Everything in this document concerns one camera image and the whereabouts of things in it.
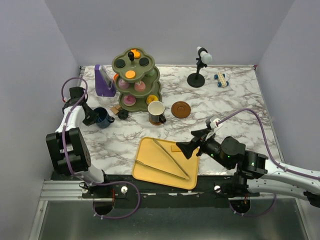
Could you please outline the toy car blue wheels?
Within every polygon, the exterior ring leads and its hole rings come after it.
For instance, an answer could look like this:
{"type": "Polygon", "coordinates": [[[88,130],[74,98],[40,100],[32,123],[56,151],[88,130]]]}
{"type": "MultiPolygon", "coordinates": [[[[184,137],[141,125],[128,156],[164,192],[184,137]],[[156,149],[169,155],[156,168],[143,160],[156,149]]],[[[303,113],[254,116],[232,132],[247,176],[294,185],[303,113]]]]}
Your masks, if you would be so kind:
{"type": "Polygon", "coordinates": [[[225,88],[229,86],[229,82],[226,80],[226,76],[222,72],[218,72],[214,75],[214,79],[218,81],[217,86],[219,88],[225,88]]]}

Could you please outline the pink snowball cake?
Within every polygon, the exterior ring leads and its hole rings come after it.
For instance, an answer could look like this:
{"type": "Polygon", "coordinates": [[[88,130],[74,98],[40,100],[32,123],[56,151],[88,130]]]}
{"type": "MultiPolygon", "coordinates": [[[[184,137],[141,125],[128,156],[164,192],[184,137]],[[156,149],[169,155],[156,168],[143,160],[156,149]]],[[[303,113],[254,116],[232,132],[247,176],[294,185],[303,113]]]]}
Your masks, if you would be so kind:
{"type": "Polygon", "coordinates": [[[134,89],[137,92],[143,92],[146,89],[146,85],[143,81],[139,81],[134,84],[134,89]]]}

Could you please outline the green tiered cake stand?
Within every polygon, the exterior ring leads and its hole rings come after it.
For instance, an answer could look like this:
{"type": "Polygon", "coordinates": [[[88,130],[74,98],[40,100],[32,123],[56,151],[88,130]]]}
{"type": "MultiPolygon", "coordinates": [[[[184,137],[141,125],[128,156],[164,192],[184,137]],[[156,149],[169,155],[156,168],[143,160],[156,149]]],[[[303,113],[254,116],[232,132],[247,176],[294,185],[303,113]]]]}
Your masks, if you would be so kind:
{"type": "Polygon", "coordinates": [[[131,47],[126,49],[123,53],[116,56],[112,61],[112,69],[119,76],[114,81],[116,89],[120,92],[118,103],[122,109],[127,110],[128,112],[146,112],[148,110],[148,105],[146,103],[146,98],[149,95],[156,95],[159,101],[162,101],[162,85],[160,83],[160,71],[155,65],[154,58],[146,53],[140,47],[131,47]],[[131,49],[137,49],[140,52],[140,58],[146,57],[149,59],[149,64],[147,66],[140,66],[139,60],[134,58],[134,54],[131,52],[131,49]],[[123,59],[125,61],[125,66],[122,68],[117,68],[115,66],[115,61],[118,59],[123,59]],[[128,79],[125,76],[125,73],[129,70],[136,72],[136,77],[133,79],[128,79]],[[151,77],[148,77],[147,74],[152,70],[155,70],[155,74],[151,77]],[[124,80],[129,83],[127,89],[121,89],[118,86],[118,81],[124,80]],[[135,83],[143,81],[145,83],[145,90],[138,92],[135,90],[135,83]],[[126,106],[124,104],[124,97],[127,95],[132,95],[136,98],[136,103],[132,106],[126,106]]]}

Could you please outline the orange fish cookie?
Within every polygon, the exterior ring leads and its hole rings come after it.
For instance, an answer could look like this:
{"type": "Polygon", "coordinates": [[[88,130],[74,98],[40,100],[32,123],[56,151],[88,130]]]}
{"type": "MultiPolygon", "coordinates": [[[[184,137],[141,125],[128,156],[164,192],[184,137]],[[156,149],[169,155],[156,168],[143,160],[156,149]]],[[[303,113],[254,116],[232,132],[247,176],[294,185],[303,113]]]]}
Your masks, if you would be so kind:
{"type": "Polygon", "coordinates": [[[133,53],[135,59],[139,59],[141,57],[141,53],[137,49],[130,50],[133,53]]]}

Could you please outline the yellow frosted donut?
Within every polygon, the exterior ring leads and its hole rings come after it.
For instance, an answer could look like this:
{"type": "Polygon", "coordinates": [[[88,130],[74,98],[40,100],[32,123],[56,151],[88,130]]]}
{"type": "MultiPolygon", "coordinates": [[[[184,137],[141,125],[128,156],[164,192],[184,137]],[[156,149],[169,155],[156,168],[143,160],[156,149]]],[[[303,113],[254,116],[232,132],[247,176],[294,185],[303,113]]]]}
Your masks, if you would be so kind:
{"type": "Polygon", "coordinates": [[[150,94],[147,98],[146,98],[146,104],[149,105],[152,102],[157,102],[159,101],[158,97],[156,95],[150,94]]]}

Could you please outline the purple snowball cake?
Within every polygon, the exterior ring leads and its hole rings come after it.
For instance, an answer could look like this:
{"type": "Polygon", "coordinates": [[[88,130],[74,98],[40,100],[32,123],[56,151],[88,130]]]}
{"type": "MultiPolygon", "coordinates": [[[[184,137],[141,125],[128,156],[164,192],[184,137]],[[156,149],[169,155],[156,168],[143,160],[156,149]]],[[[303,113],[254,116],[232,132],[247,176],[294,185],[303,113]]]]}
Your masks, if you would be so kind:
{"type": "Polygon", "coordinates": [[[127,88],[130,86],[130,84],[129,84],[128,82],[126,82],[125,80],[120,79],[120,80],[118,81],[118,86],[119,86],[120,89],[125,90],[125,89],[127,89],[127,88]]]}

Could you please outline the pink frosted donut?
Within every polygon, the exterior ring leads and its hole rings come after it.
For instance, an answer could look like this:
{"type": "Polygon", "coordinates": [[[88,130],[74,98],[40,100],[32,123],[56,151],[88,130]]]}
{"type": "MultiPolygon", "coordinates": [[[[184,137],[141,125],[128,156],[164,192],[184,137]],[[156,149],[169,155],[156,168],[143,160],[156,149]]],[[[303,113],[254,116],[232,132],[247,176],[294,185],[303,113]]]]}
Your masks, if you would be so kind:
{"type": "Polygon", "coordinates": [[[126,95],[123,99],[126,106],[133,106],[136,103],[136,98],[133,95],[126,95]]]}

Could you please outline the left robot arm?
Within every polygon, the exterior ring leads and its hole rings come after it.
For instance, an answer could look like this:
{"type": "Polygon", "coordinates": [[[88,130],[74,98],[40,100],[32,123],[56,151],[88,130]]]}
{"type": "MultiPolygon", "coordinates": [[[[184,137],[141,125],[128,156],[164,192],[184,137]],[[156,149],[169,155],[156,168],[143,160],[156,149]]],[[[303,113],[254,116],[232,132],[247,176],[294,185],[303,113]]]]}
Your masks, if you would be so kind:
{"type": "Polygon", "coordinates": [[[105,181],[104,171],[92,165],[89,149],[80,130],[82,124],[95,124],[98,113],[88,106],[84,88],[72,87],[69,93],[70,99],[62,108],[60,126],[45,138],[53,168],[60,175],[75,176],[94,185],[93,191],[99,197],[107,197],[111,185],[105,181]]]}

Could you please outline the light wooden coaster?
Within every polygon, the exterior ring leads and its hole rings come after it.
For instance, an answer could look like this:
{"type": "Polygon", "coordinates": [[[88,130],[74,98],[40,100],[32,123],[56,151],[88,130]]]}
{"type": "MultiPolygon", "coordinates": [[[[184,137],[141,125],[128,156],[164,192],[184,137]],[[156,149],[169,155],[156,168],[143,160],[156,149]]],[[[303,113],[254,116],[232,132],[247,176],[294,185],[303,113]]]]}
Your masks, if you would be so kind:
{"type": "Polygon", "coordinates": [[[163,124],[162,122],[154,122],[154,121],[152,121],[151,119],[149,119],[149,122],[150,122],[152,125],[154,125],[154,126],[160,126],[160,125],[163,124]]]}

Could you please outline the dark blue mug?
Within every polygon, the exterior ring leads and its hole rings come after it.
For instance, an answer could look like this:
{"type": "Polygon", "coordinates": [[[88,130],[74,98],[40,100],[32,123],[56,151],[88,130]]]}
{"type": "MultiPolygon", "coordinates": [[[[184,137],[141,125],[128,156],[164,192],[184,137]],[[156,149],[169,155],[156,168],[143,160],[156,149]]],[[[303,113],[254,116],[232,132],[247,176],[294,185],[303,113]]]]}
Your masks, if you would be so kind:
{"type": "Polygon", "coordinates": [[[106,129],[115,121],[115,118],[110,116],[108,111],[104,107],[97,107],[93,110],[95,113],[97,113],[97,120],[95,121],[95,124],[100,129],[106,129]]]}

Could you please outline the small wooden block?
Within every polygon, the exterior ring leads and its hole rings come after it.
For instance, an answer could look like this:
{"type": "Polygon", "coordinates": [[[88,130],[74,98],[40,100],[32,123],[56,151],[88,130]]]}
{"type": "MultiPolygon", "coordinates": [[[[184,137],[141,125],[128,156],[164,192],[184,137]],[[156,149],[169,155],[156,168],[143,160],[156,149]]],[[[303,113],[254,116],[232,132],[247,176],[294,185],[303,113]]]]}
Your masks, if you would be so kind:
{"type": "Polygon", "coordinates": [[[110,110],[113,112],[114,115],[117,115],[121,109],[122,107],[119,104],[110,108],[110,110]]]}

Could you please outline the metal serving tongs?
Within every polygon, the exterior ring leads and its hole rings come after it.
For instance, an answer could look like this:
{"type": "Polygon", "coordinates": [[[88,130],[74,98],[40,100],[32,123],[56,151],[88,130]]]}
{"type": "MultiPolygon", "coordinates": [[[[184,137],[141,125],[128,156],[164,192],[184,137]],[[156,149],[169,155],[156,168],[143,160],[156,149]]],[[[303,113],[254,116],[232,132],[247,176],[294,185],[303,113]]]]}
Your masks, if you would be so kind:
{"type": "Polygon", "coordinates": [[[140,140],[135,161],[152,170],[189,180],[190,176],[171,151],[174,144],[174,141],[144,137],[140,140]]]}

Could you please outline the black cream mug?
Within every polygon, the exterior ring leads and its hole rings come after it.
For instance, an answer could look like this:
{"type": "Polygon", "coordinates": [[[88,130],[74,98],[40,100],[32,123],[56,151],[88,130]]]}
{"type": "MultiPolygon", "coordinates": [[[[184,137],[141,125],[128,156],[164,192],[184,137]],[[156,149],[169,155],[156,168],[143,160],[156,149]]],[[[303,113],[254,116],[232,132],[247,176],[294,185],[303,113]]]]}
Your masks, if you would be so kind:
{"type": "Polygon", "coordinates": [[[147,107],[149,119],[153,122],[166,123],[167,119],[165,117],[165,106],[160,101],[153,101],[147,107]]]}

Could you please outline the round orange biscuit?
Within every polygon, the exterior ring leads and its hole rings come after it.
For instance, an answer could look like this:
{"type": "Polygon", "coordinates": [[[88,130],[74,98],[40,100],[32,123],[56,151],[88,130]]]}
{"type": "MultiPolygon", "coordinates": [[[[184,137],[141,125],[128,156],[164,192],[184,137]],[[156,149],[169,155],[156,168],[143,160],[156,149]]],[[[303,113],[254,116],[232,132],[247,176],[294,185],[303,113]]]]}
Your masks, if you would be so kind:
{"type": "Polygon", "coordinates": [[[128,70],[126,73],[125,73],[125,77],[127,79],[134,79],[136,77],[136,72],[134,70],[128,70]]]}

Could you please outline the purple box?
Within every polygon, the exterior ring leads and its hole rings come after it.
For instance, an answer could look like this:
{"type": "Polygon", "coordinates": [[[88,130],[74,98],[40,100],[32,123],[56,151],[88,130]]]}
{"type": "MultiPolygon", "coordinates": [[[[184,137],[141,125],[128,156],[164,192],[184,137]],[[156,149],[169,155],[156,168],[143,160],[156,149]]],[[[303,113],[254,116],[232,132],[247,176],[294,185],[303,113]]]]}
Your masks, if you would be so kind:
{"type": "Polygon", "coordinates": [[[114,80],[108,75],[103,65],[95,65],[94,76],[95,92],[99,97],[114,97],[116,95],[117,90],[114,85],[114,80]]]}

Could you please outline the black lamp white bulb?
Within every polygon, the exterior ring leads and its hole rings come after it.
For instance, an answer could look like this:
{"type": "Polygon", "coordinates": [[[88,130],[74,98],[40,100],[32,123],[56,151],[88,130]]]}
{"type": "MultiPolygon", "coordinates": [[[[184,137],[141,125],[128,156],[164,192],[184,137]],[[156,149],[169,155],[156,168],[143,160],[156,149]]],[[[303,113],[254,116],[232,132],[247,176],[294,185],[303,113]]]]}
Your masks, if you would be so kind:
{"type": "Polygon", "coordinates": [[[200,74],[202,68],[206,68],[213,60],[212,55],[201,46],[196,48],[198,57],[196,58],[196,73],[191,73],[187,77],[187,83],[193,88],[200,88],[205,84],[205,78],[200,74]]]}

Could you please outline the black ridged knob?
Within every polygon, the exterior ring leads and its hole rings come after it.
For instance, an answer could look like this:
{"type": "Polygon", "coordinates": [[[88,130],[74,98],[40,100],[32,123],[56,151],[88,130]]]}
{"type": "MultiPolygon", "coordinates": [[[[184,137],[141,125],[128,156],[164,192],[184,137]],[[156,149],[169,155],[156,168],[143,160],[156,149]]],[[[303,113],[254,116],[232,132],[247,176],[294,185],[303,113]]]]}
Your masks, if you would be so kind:
{"type": "Polygon", "coordinates": [[[125,109],[121,109],[119,110],[117,116],[121,120],[126,120],[129,117],[129,112],[125,109]]]}

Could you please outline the dark wooden coaster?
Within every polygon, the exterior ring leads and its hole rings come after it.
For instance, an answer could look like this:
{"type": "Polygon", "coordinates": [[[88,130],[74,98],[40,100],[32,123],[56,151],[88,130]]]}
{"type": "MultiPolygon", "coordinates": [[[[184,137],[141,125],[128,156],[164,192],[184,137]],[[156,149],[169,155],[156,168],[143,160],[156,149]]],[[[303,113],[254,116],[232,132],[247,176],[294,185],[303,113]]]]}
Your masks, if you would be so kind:
{"type": "Polygon", "coordinates": [[[171,107],[171,113],[179,119],[187,118],[191,113],[191,107],[187,102],[177,101],[171,107]]]}

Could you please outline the yellow serving tray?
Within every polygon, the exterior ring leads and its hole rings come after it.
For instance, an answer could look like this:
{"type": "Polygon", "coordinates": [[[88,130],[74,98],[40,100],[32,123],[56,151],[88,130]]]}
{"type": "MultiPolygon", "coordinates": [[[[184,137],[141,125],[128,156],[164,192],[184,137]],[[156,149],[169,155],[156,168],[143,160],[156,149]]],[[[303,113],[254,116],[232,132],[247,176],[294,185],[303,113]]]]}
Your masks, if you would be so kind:
{"type": "Polygon", "coordinates": [[[199,149],[186,159],[174,141],[144,137],[141,139],[132,169],[136,180],[192,190],[197,185],[199,149]]]}

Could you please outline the black patterned sandwich cookie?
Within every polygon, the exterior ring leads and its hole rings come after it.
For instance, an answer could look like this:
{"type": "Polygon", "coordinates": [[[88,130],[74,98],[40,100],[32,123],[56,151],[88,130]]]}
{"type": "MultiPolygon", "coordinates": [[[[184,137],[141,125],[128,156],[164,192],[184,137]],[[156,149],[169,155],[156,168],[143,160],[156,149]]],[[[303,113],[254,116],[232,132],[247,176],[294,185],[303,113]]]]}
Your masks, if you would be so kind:
{"type": "Polygon", "coordinates": [[[123,59],[117,59],[115,61],[115,66],[117,68],[123,68],[126,65],[126,62],[123,59]]]}

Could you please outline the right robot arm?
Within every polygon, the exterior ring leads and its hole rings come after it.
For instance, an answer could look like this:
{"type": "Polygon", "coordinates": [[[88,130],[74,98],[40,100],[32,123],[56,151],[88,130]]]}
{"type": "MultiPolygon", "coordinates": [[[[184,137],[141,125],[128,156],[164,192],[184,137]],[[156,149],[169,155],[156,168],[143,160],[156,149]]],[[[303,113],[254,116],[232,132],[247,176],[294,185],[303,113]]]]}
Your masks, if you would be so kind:
{"type": "Polygon", "coordinates": [[[246,149],[232,136],[222,142],[215,139],[209,130],[192,131],[188,142],[177,142],[186,159],[195,153],[206,154],[224,168],[235,170],[231,181],[218,183],[215,192],[227,198],[244,197],[249,194],[271,193],[286,195],[320,206],[320,175],[315,171],[310,177],[301,169],[292,170],[289,165],[276,165],[266,155],[246,149]]]}

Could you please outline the rectangular beige biscuit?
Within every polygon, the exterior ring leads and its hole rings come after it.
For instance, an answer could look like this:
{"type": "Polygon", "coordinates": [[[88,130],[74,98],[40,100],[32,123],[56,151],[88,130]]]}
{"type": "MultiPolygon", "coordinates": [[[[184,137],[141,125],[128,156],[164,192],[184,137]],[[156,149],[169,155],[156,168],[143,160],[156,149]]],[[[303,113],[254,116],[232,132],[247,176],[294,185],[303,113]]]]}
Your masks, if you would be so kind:
{"type": "Polygon", "coordinates": [[[172,145],[172,146],[171,146],[171,151],[174,153],[174,152],[180,152],[181,150],[180,150],[180,148],[177,147],[176,145],[172,145]]]}

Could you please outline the green snowball cake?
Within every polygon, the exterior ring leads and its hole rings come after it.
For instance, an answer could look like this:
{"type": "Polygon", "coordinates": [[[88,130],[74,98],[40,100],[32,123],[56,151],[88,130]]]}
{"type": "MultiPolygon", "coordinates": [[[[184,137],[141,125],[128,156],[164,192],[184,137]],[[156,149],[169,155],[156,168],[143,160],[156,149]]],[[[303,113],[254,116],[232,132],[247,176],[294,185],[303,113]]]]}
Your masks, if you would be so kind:
{"type": "Polygon", "coordinates": [[[155,70],[153,69],[151,72],[149,72],[146,76],[152,77],[155,74],[155,70]]]}

